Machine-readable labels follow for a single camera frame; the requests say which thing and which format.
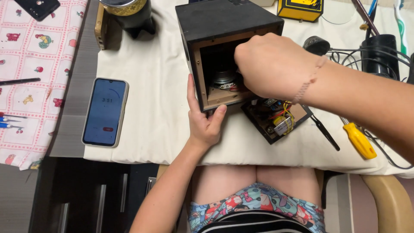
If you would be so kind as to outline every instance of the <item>yellow screwdriver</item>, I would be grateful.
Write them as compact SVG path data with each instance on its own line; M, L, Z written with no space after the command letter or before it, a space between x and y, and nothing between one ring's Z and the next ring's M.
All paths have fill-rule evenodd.
M375 153L371 143L369 143L365 135L355 127L355 124L352 122L349 123L348 120L343 117L341 117L341 120L345 124L344 129L347 131L349 139L358 152L366 159L377 157L377 153Z

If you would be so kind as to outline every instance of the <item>hand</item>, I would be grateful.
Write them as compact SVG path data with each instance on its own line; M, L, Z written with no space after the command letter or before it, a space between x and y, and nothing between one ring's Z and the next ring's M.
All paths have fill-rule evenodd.
M198 101L195 98L193 76L188 75L187 101L190 106L188 118L190 119L189 143L208 149L220 139L220 127L227 111L226 105L220 105L214 115L206 118L206 114L200 111Z
M263 98L292 100L315 72L319 56L290 38L268 33L238 45L234 59L252 92Z

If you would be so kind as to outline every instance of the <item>colorful shorts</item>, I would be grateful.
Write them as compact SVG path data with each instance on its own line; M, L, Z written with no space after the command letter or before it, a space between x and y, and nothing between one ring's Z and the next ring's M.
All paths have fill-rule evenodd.
M191 202L188 217L191 233L197 233L203 226L226 214L247 209L275 211L297 220L314 233L325 233L321 207L290 197L263 183L254 183L224 200L211 204L198 205Z

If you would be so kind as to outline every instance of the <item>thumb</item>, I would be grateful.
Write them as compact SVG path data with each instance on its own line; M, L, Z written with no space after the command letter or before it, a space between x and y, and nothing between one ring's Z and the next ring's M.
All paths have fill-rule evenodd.
M223 122L224 116L226 115L227 106L220 105L216 111L214 112L213 119L211 120L211 124L209 129L214 130L215 132L220 132L221 123Z

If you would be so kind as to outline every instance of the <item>thigh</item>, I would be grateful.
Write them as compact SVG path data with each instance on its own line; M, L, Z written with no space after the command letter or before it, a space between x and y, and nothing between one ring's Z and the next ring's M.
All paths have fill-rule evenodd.
M193 174L193 201L198 205L217 202L255 182L255 165L199 166Z
M315 169L308 167L257 166L257 182L315 205L321 204Z

